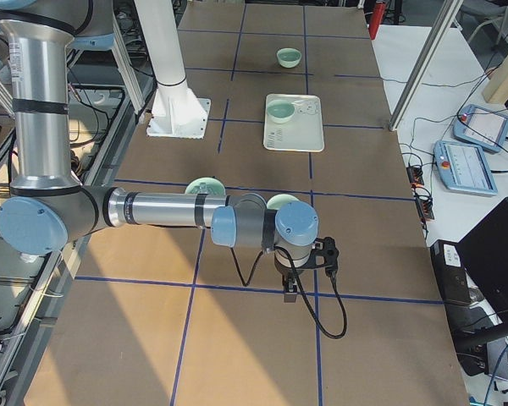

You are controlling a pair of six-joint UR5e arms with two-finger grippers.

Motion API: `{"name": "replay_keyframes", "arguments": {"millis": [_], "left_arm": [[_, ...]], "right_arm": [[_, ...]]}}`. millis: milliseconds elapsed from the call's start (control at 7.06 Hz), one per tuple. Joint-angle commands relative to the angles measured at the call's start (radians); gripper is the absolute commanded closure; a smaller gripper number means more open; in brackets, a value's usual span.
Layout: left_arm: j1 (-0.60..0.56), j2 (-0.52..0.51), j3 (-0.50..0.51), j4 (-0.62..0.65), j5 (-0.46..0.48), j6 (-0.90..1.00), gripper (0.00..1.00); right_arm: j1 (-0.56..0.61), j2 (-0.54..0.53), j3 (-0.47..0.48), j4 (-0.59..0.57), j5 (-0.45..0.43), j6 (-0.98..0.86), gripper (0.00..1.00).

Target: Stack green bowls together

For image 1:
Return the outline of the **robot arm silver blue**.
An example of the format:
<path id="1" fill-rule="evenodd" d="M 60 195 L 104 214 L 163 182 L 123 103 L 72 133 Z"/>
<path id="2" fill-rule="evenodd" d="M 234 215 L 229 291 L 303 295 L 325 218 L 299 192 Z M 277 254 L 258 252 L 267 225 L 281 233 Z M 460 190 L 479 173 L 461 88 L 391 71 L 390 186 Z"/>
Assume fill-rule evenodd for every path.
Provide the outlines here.
<path id="1" fill-rule="evenodd" d="M 84 186 L 72 174 L 66 49 L 95 14 L 111 19 L 111 4 L 0 1 L 19 142 L 19 173 L 0 205 L 0 237 L 19 252 L 45 255 L 125 224 L 207 228 L 217 245 L 273 252 L 285 299 L 304 294 L 300 274 L 319 256 L 318 216 L 307 203 L 273 209 L 255 194 L 226 195 L 214 178 L 200 179 L 188 194 L 145 194 Z"/>

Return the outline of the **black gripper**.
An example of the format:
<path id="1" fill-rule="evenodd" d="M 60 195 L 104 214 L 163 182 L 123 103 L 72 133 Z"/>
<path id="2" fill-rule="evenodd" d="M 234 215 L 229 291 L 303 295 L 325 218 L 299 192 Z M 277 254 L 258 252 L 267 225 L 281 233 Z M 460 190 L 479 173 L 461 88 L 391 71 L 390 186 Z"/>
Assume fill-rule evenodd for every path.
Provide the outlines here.
<path id="1" fill-rule="evenodd" d="M 311 270 L 316 265 L 316 256 L 308 249 L 276 249 L 274 251 L 275 266 L 284 276 L 282 277 L 284 302 L 292 304 L 297 301 L 297 285 L 294 279 L 292 265 L 296 273 L 301 275 L 306 270 Z"/>

